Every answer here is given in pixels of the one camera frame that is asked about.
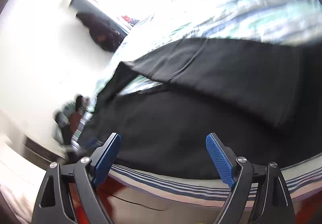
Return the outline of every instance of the blue gripper pad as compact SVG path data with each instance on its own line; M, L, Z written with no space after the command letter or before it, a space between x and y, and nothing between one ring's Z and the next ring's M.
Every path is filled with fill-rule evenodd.
M220 146L211 134L207 135L206 137L206 148L211 159L215 164L215 167L223 183L226 183L231 188L233 185L235 185L232 165L230 164L225 153L220 148Z
M121 147L121 136L117 134L115 140L107 147L100 160L97 162L95 167L95 176L92 180L94 187L97 187L101 183L104 183L109 170L111 169L116 156L119 153Z

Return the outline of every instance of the mattress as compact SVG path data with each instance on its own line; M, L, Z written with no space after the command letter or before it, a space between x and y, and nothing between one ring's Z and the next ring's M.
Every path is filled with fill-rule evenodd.
M134 26L97 82L96 96L112 78L121 61L132 61L167 43L192 37L246 39L286 45L304 45L322 35L322 6L319 0L173 0ZM159 85L138 76L119 94ZM87 113L73 136L79 141ZM282 170L293 201L303 200L322 189L322 155ZM230 191L221 180L188 180L161 176L120 165L110 175L126 185L180 202L222 207ZM246 208L252 207L256 185Z

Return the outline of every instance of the black blanket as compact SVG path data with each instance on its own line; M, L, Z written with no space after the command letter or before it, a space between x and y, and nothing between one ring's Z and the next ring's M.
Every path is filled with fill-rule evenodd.
M318 66L319 52L229 39L183 39L162 46L120 63L99 93L79 143L93 137L104 141L118 132L118 164L181 178L219 177L205 148L210 132L253 163L300 162L322 150L315 146L297 154L308 126L301 110L308 109L306 98L312 95L307 83L315 80L310 87L318 88L316 71L306 79L306 67L313 67L307 62ZM163 84L118 95L138 74ZM318 116L320 110L313 110L304 114Z

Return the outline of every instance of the dark bag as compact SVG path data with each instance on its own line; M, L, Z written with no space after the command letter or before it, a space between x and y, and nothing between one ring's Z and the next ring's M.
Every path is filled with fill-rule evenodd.
M90 35L103 50L115 52L124 37L110 27L109 20L98 17L92 13L77 13L76 17L89 28Z

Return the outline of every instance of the white wall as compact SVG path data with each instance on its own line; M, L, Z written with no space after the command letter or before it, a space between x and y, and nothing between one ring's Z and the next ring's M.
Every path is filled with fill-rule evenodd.
M53 111L91 95L111 57L63 1L9 0L0 15L0 110L57 154Z

